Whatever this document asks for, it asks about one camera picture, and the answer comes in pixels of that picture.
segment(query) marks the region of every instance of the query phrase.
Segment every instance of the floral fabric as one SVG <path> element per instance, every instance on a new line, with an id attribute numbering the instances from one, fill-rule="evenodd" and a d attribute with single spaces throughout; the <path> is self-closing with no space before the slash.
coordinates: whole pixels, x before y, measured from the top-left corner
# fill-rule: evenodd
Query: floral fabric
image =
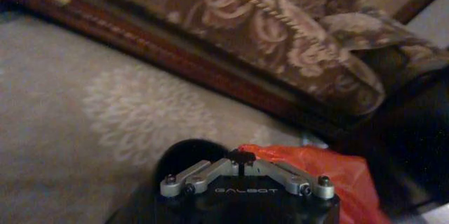
<path id="1" fill-rule="evenodd" d="M 361 59 L 376 71 L 388 93 L 413 78 L 449 65 L 449 53 L 374 8 L 325 16 L 320 23 L 344 48 L 362 52 Z"/>
<path id="2" fill-rule="evenodd" d="M 408 69 L 417 58 L 433 58 L 437 52 L 390 18 L 373 9 L 361 9 L 365 0 L 129 1 L 324 104 L 353 115 L 378 107 L 385 98 L 382 84 L 390 82 L 365 63 L 369 60 L 352 51 L 401 44 L 405 54 L 420 55 L 410 56 L 414 59 Z M 445 65 L 446 59 L 438 60 L 433 67 Z"/>

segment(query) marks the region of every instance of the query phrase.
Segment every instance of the red plastic bag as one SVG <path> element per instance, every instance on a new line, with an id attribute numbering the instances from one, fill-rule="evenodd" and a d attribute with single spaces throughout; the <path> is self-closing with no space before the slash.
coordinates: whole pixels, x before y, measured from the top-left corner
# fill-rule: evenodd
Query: red plastic bag
<path id="1" fill-rule="evenodd" d="M 266 161 L 282 161 L 313 176 L 326 175 L 341 198 L 341 224 L 390 223 L 378 209 L 378 198 L 366 161 L 314 147 L 241 145 L 240 150 L 253 152 Z"/>

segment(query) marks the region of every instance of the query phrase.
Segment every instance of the bolt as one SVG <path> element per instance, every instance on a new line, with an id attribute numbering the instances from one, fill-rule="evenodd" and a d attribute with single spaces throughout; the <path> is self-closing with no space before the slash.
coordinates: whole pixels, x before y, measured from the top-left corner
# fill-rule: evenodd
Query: bolt
<path id="1" fill-rule="evenodd" d="M 165 183 L 167 183 L 168 185 L 172 185 L 172 184 L 175 184 L 175 182 L 176 182 L 176 177 L 175 177 L 172 174 L 169 174 L 169 175 L 165 177 Z"/>
<path id="2" fill-rule="evenodd" d="M 329 186 L 330 185 L 330 179 L 328 176 L 318 176 L 318 185 L 320 186 Z"/>
<path id="3" fill-rule="evenodd" d="M 195 186 L 192 184 L 187 184 L 183 189 L 184 195 L 193 195 L 195 194 Z"/>
<path id="4" fill-rule="evenodd" d="M 300 187 L 300 193 L 304 195 L 304 196 L 309 196 L 312 194 L 312 189 L 310 189 L 310 186 L 309 185 L 302 185 Z"/>

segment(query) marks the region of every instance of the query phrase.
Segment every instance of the black knob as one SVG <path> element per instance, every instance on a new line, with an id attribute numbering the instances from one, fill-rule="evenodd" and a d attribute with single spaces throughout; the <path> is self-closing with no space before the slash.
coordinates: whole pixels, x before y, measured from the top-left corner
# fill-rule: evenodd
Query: black knob
<path id="1" fill-rule="evenodd" d="M 320 186 L 329 186 L 330 179 L 328 176 L 318 176 L 318 185 Z"/>
<path id="2" fill-rule="evenodd" d="M 172 174 L 169 174 L 169 175 L 165 177 L 165 183 L 167 183 L 168 185 L 171 185 L 171 184 L 175 184 L 175 182 L 176 182 L 176 177 L 175 177 Z"/>

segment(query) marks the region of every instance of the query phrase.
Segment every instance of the gray carpet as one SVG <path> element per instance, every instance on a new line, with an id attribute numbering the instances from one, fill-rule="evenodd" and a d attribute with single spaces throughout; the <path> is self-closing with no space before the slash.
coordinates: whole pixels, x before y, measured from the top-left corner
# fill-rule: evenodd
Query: gray carpet
<path id="1" fill-rule="evenodd" d="M 64 28 L 0 18 L 0 223 L 103 223 L 187 138 L 325 147 Z"/>

